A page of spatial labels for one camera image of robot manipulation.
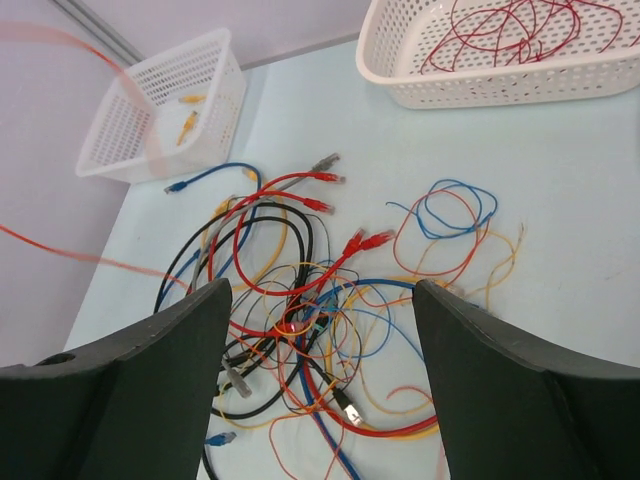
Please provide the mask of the middle white plastic basket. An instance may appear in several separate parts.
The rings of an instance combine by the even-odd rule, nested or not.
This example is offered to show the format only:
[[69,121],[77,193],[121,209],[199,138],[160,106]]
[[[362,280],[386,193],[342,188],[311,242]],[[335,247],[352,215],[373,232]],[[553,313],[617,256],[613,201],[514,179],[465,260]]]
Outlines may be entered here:
[[374,1],[356,66],[415,110],[615,95],[639,84],[639,4]]

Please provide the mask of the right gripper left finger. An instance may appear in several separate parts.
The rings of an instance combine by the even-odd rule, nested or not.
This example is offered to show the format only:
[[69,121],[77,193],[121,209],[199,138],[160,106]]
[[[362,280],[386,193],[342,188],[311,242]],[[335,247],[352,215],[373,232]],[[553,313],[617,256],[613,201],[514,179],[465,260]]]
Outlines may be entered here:
[[195,478],[231,303],[219,279],[97,341],[4,367],[2,477]]

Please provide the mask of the left white plastic basket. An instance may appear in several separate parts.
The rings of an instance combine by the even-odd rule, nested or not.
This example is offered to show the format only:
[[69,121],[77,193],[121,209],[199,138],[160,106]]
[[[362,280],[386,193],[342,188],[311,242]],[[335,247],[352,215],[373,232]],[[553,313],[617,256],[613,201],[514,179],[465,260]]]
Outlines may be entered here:
[[245,91],[226,28],[139,62],[105,93],[75,173],[137,184],[222,164]]

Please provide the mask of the white plastic basket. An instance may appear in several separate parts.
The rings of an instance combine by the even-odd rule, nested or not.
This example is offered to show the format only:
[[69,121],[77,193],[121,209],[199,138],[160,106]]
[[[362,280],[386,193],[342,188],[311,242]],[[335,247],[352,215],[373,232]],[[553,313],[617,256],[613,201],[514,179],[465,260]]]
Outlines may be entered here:
[[105,93],[75,173],[137,184],[222,164],[245,91],[226,28],[139,62]]
[[356,66],[415,110],[615,95],[639,84],[639,4],[374,1]]

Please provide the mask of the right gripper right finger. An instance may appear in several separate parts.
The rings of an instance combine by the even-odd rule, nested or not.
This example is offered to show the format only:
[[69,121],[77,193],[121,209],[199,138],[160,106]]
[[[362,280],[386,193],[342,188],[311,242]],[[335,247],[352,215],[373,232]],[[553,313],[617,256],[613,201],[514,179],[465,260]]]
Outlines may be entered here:
[[423,280],[414,315],[455,479],[635,479],[639,371],[553,344]]

